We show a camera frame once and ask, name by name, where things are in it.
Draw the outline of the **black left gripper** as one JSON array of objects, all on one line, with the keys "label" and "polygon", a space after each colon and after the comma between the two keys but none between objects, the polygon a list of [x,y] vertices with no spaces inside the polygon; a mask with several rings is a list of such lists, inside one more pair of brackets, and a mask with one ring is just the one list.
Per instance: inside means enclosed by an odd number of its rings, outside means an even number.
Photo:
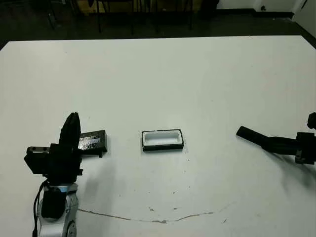
[{"label": "black left gripper", "polygon": [[[74,123],[75,141],[73,142]],[[77,177],[82,175],[80,168],[82,156],[98,155],[102,157],[103,153],[103,146],[97,143],[79,147],[80,135],[79,114],[72,112],[66,118],[61,129],[59,144],[52,143],[49,147],[27,148],[27,166],[33,174],[46,177],[52,185],[74,183]]]}]

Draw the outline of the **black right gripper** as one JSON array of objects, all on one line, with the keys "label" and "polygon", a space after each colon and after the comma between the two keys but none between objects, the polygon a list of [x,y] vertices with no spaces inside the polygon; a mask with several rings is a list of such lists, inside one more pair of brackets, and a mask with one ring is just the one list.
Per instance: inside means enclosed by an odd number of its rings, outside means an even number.
[{"label": "black right gripper", "polygon": [[269,153],[279,155],[295,155],[297,164],[314,165],[316,162],[316,134],[297,132],[296,140],[284,137],[268,137],[261,147]]}]

